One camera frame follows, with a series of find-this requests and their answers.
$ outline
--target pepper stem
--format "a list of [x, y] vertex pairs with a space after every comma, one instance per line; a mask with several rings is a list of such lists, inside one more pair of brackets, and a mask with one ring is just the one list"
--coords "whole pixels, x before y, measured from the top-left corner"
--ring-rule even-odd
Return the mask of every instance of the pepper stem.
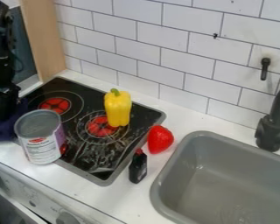
[[111, 93], [115, 94], [115, 96], [119, 96], [120, 95], [120, 93], [119, 93], [117, 88], [112, 88], [111, 89]]

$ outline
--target small bottle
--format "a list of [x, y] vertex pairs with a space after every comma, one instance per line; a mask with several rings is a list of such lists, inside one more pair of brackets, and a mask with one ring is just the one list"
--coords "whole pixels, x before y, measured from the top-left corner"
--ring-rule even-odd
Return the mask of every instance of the small bottle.
[[134, 184], [138, 184], [145, 178], [147, 174], [147, 156], [143, 150], [138, 149], [129, 166], [129, 180]]

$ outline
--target black stovetop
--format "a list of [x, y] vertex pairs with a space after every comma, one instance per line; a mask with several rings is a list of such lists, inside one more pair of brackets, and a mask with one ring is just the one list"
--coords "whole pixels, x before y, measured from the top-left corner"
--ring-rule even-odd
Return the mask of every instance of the black stovetop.
[[90, 174], [105, 181], [144, 144], [149, 128], [161, 123], [165, 114], [133, 103], [129, 125], [115, 129], [108, 126], [104, 95], [102, 91], [55, 78], [26, 98], [29, 110], [53, 109], [61, 115], [67, 149], [57, 164], [78, 175]]

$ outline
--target can label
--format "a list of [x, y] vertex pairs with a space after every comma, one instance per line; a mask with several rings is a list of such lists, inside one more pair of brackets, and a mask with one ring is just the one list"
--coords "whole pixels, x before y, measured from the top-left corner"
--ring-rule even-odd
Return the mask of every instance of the can label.
[[60, 158], [60, 148], [66, 141], [61, 125], [48, 137], [20, 137], [19, 139], [24, 147], [25, 155], [36, 165], [49, 164]]

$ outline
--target sink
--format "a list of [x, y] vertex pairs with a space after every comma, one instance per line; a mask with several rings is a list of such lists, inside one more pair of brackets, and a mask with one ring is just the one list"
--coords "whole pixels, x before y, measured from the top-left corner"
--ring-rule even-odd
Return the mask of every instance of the sink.
[[280, 224], [280, 156], [193, 132], [157, 176], [150, 200], [175, 223]]

